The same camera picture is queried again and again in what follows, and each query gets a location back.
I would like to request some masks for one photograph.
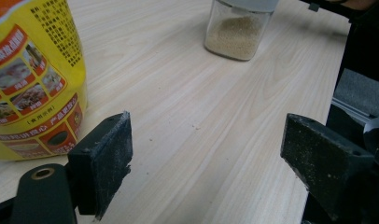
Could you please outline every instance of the yellow bag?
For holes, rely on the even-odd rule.
[[[65,0],[0,0],[0,160],[65,154],[86,108],[85,64]]]

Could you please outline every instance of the light wood grain surface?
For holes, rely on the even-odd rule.
[[[132,172],[101,223],[301,222],[307,192],[279,156],[286,114],[325,122],[347,19],[280,0],[243,63],[204,49],[211,0],[68,3],[87,66],[82,137],[132,116]],[[0,161],[0,202],[51,162],[67,159]]]

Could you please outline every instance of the screw hole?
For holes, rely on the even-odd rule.
[[[50,177],[55,173],[55,170],[53,168],[43,168],[41,170],[38,170],[32,174],[32,179],[33,180],[40,180],[40,179],[45,179],[47,177]]]

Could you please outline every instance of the white lid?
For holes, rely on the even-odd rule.
[[[279,0],[218,0],[233,7],[254,12],[274,12]]]

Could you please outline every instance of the powder in jar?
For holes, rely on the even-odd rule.
[[[230,18],[210,27],[204,45],[216,54],[250,60],[259,44],[261,28],[255,18]]]

